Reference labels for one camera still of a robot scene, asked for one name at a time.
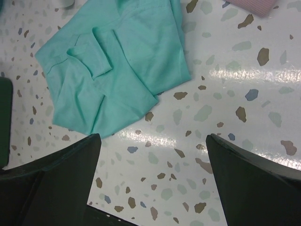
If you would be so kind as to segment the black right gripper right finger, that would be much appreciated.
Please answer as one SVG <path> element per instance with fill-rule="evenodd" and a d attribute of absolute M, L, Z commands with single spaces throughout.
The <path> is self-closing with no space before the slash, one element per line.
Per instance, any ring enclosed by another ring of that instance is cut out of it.
<path fill-rule="evenodd" d="M 299 226 L 301 172 L 210 134 L 206 146 L 229 226 Z"/>

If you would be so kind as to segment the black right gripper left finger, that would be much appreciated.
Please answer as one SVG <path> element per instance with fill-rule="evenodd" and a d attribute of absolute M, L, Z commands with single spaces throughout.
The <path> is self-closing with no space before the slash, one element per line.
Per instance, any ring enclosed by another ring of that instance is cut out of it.
<path fill-rule="evenodd" d="M 99 159 L 92 134 L 50 155 L 0 171 L 2 226 L 81 226 Z"/>

